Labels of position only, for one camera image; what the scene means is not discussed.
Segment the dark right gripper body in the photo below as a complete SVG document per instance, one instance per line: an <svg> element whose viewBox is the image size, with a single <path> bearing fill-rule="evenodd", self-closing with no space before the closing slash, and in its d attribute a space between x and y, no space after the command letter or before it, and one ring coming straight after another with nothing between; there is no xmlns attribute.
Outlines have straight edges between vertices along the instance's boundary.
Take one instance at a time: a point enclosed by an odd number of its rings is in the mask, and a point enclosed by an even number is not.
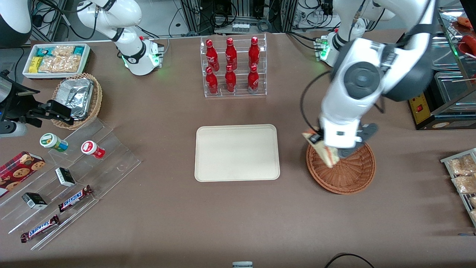
<svg viewBox="0 0 476 268"><path fill-rule="evenodd" d="M21 85L8 77L10 72L0 73L0 108L1 121L24 116L29 110L37 107L34 99L38 90Z"/></svg>

